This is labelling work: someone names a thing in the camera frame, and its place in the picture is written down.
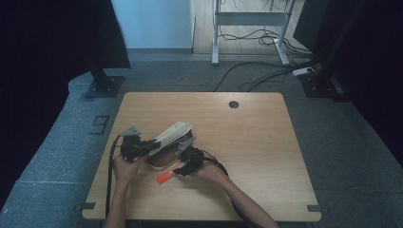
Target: human hand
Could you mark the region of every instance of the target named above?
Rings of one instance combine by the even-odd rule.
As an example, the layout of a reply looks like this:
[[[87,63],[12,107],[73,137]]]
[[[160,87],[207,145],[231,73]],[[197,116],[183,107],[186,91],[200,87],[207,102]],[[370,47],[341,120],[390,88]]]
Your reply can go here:
[[[206,153],[204,153],[204,156],[215,159],[214,157]],[[215,183],[220,183],[228,178],[219,167],[217,167],[214,163],[210,161],[204,161],[201,169],[193,173],[192,176]]]
[[[113,160],[113,170],[115,171],[116,183],[127,186],[136,178],[140,165],[148,156],[142,156],[136,161],[126,161],[122,155],[118,155]]]

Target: black stand base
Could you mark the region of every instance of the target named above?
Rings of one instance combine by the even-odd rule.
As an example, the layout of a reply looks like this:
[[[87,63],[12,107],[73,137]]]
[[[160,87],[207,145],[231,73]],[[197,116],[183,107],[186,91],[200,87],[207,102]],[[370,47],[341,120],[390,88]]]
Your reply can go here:
[[[115,98],[118,95],[119,89],[125,79],[124,76],[108,76],[108,82],[104,87],[99,87],[92,82],[88,91],[83,94],[85,98]]]
[[[335,102],[349,102],[346,94],[337,92],[332,80],[320,85],[319,79],[314,73],[299,76],[305,95],[309,98],[332,98]]]

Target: power strip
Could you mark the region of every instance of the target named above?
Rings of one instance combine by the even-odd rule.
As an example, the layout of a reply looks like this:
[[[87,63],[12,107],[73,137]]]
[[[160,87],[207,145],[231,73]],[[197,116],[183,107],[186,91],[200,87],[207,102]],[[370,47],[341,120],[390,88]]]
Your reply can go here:
[[[296,69],[296,70],[293,71],[293,76],[297,77],[299,75],[312,73],[312,72],[314,72],[314,70],[311,67]]]

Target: forearm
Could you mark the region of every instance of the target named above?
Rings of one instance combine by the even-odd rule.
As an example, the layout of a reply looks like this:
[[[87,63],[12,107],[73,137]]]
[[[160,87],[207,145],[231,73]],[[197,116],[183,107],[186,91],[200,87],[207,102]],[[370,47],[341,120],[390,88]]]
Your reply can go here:
[[[278,228],[272,217],[254,200],[242,192],[228,177],[222,177],[217,184],[228,195],[237,208],[249,219],[262,227]]]
[[[116,184],[109,214],[106,218],[105,228],[125,227],[126,193],[128,184]]]

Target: white wall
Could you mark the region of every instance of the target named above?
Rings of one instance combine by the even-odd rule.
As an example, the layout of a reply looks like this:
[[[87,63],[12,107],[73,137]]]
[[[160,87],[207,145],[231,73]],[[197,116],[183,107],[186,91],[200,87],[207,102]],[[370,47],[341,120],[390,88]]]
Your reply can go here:
[[[112,0],[126,48],[192,48],[189,0]]]

